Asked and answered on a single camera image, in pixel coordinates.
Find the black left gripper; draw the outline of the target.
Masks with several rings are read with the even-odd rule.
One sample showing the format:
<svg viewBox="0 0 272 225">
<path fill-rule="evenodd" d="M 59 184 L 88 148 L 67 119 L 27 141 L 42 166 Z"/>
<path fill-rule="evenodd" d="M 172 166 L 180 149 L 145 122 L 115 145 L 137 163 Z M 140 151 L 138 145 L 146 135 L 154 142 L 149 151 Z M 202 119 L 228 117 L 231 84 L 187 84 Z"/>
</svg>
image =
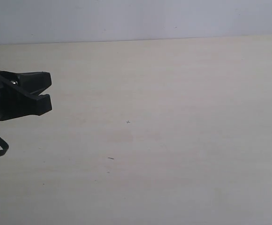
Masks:
<svg viewBox="0 0 272 225">
<path fill-rule="evenodd" d="M 11 81 L 28 93 L 11 94 Z M 0 121 L 40 116 L 52 110 L 50 95 L 40 95 L 52 85 L 49 72 L 15 73 L 0 71 Z"/>
</svg>

